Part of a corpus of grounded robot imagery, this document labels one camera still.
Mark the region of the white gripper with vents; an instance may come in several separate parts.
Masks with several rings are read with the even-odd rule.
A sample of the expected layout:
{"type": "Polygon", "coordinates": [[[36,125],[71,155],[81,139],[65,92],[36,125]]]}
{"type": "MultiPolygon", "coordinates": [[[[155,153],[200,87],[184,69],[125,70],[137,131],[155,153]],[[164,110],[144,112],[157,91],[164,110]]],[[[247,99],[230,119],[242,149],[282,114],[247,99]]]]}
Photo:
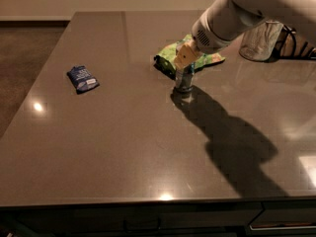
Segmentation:
{"type": "Polygon", "coordinates": [[[183,69],[196,62],[201,53],[213,54],[231,41],[219,37],[210,26],[210,11],[206,10],[192,27],[193,39],[181,40],[176,46],[174,64],[177,69],[183,69]]]}

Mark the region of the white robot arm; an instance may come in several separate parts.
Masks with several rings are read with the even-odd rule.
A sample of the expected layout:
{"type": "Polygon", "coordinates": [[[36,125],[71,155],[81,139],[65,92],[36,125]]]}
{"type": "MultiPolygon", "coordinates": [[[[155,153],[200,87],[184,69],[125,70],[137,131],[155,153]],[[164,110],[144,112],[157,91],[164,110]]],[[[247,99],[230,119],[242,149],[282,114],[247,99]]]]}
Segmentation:
{"type": "Polygon", "coordinates": [[[192,27],[174,59],[182,70],[202,54],[216,53],[241,34],[271,19],[296,29],[316,43],[316,0],[215,0],[192,27]]]}

